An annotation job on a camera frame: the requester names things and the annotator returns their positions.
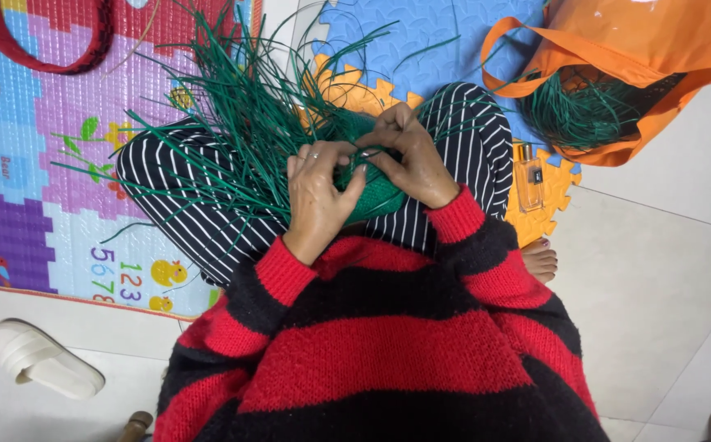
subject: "hand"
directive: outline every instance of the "hand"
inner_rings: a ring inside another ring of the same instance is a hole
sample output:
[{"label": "hand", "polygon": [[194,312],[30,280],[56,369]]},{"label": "hand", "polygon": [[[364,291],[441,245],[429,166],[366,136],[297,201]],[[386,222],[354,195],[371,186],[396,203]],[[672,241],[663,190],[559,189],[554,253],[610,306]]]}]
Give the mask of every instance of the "hand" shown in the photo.
[{"label": "hand", "polygon": [[348,142],[316,142],[287,159],[290,227],[282,239],[307,266],[339,234],[366,186],[366,165],[356,168],[344,192],[333,186],[333,168],[349,164],[348,154],[356,150]]},{"label": "hand", "polygon": [[385,172],[395,186],[429,208],[448,205],[459,195],[459,185],[442,163],[431,136],[405,103],[380,114],[374,131],[360,137],[355,145],[400,151],[401,164],[383,152],[372,154],[369,161]]}]

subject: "sweater sleeve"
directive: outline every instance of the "sweater sleeve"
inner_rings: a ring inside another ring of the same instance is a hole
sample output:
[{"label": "sweater sleeve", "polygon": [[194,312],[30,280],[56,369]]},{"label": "sweater sleeve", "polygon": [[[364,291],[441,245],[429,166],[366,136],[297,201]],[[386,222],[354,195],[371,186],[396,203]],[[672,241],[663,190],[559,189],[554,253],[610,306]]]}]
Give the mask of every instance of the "sweater sleeve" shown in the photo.
[{"label": "sweater sleeve", "polygon": [[513,226],[486,216],[463,185],[427,215],[438,236],[436,261],[487,308],[530,376],[562,377],[595,413],[579,332],[557,295],[527,271]]},{"label": "sweater sleeve", "polygon": [[253,265],[239,266],[223,296],[178,338],[159,395],[157,442],[226,433],[282,318],[317,273],[278,237]]}]

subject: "colorful play mat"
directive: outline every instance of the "colorful play mat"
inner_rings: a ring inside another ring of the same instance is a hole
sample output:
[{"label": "colorful play mat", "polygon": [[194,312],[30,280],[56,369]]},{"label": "colorful play mat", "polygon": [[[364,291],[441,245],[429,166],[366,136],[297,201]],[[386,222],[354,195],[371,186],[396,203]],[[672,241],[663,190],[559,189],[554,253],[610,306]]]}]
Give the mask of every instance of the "colorful play mat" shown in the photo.
[{"label": "colorful play mat", "polygon": [[[130,56],[108,73],[135,46],[156,2],[160,4],[155,19],[139,52],[182,71],[195,70],[189,53],[154,47],[191,37],[191,18],[172,0],[111,1],[115,18],[112,48],[103,63],[81,75],[33,72],[0,54],[1,289],[180,318],[199,316],[218,298],[217,288],[205,284],[197,276],[199,270],[155,227],[138,224],[100,244],[127,225],[147,223],[147,218],[115,183],[50,164],[56,161],[114,173],[111,155],[132,136],[119,131],[134,124],[125,109],[134,109],[152,125],[183,116],[167,99],[177,94],[179,85],[154,61]],[[211,8],[223,2],[202,3]],[[93,13],[87,3],[2,0],[2,7],[9,30],[28,53],[42,61],[69,65],[90,41]],[[351,81],[376,92],[371,104],[366,99],[350,100],[348,106],[379,113],[394,101],[417,105],[445,83],[481,83],[479,51],[489,26],[503,16],[541,25],[543,3],[338,2],[325,5],[320,16],[321,23],[330,25],[327,39],[332,43],[316,45],[314,51],[318,56],[332,54],[338,45],[399,20],[389,28],[390,35],[367,48],[364,61],[357,57],[343,60],[360,69],[365,62],[366,69]],[[244,20],[260,22],[260,0],[239,1],[237,5]],[[454,35],[462,37],[402,62],[406,56]],[[522,32],[513,35],[489,70],[511,78],[527,63],[535,43]],[[514,106],[509,100],[501,104]],[[537,141],[518,115],[508,113],[507,117],[515,137]],[[580,179],[578,165],[555,153],[539,151],[538,155],[546,159],[548,169],[546,209],[525,216],[518,213],[516,198],[509,198],[508,219],[519,227],[523,243],[552,233],[552,215],[565,208],[567,187]]]}]

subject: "black and white striped pants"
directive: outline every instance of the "black and white striped pants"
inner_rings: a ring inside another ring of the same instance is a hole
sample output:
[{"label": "black and white striped pants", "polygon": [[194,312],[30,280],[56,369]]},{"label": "black and white striped pants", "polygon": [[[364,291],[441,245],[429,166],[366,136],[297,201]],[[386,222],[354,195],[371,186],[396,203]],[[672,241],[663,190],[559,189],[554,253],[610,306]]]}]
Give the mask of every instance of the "black and white striped pants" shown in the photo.
[{"label": "black and white striped pants", "polygon": [[[437,150],[451,176],[468,185],[487,214],[502,218],[506,214],[513,171],[508,121],[480,86],[456,83],[444,90],[445,93],[436,97],[420,115],[420,122],[437,140]],[[193,123],[189,119],[173,126],[182,126],[184,122]],[[444,138],[438,134],[449,131],[451,135]],[[168,130],[167,136],[183,140],[181,146],[187,151],[194,149],[222,167],[229,166],[221,151],[212,147],[214,139],[199,129],[176,128]],[[173,148],[150,133],[143,133],[124,146],[116,170],[120,179],[151,189],[184,187],[169,170],[176,176],[195,177],[199,174]],[[130,196],[142,192],[130,186],[125,186],[125,190]],[[196,196],[188,190],[182,194],[187,198]],[[216,286],[227,287],[235,266],[259,259],[273,239],[287,230],[287,226],[276,219],[256,219],[244,226],[243,219],[224,211],[219,205],[189,205],[185,198],[144,194],[133,199],[200,267],[203,280]],[[366,235],[429,256],[434,254],[435,231],[424,215],[422,205],[409,197],[399,211],[370,219]]]}]

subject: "printed number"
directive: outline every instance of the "printed number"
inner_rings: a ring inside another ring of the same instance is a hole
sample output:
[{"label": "printed number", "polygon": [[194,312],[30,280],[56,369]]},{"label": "printed number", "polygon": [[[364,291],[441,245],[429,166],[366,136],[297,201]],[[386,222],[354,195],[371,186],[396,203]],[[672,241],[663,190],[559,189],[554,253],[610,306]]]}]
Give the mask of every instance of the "printed number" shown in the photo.
[{"label": "printed number", "polygon": [[142,270],[142,267],[140,267],[140,264],[135,264],[135,265],[133,265],[133,266],[130,266],[129,264],[121,263],[121,264],[120,264],[120,268],[121,268],[121,269],[131,268],[131,269],[134,269],[134,270]]},{"label": "printed number", "polygon": [[[102,273],[99,273],[99,272],[95,271],[95,270],[94,270],[95,268],[101,268],[101,269],[102,269]],[[113,269],[109,268],[108,266],[105,266],[104,264],[94,264],[94,265],[90,266],[90,271],[94,272],[94,275],[98,275],[98,276],[104,276],[105,273],[107,273],[107,272],[110,272],[110,273],[112,273],[113,275],[115,274],[115,272],[113,271]]]},{"label": "printed number", "polygon": [[137,282],[134,282],[134,280],[131,278],[131,276],[126,275],[125,273],[120,274],[120,283],[121,284],[126,284],[124,282],[124,278],[128,279],[129,282],[131,282],[131,285],[134,287],[140,287],[142,286],[142,278],[137,276]]},{"label": "printed number", "polygon": [[137,297],[134,297],[134,293],[129,293],[129,296],[124,296],[124,292],[126,292],[126,289],[121,289],[120,290],[120,297],[124,298],[125,300],[140,300],[142,298],[142,294],[137,292]]},{"label": "printed number", "polygon": [[96,251],[95,247],[90,250],[90,255],[93,256],[94,259],[99,260],[99,261],[106,261],[107,254],[109,254],[110,260],[115,262],[115,252],[114,251],[102,249],[102,253],[104,253],[104,255],[105,255],[104,258],[99,258],[98,256],[96,256],[96,253],[94,253],[95,251]]},{"label": "printed number", "polygon": [[109,296],[94,295],[94,300],[98,300],[101,302],[111,302],[113,304],[115,303],[115,300]]},{"label": "printed number", "polygon": [[93,282],[95,286],[99,286],[99,287],[102,287],[103,289],[107,290],[108,292],[110,292],[111,295],[115,293],[115,281],[110,281],[110,287],[103,286],[102,284],[99,284],[98,282],[95,282],[95,281],[91,281],[91,282]]}]

